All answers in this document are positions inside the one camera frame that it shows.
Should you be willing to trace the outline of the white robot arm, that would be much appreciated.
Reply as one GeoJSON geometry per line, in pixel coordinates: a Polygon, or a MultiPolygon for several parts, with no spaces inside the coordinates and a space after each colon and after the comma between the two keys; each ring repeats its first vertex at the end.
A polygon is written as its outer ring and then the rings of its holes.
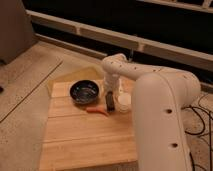
{"type": "Polygon", "coordinates": [[[104,87],[113,90],[124,76],[135,81],[131,108],[139,171],[192,171],[181,109],[201,92],[191,72],[130,63],[123,54],[104,58],[104,87]]]}

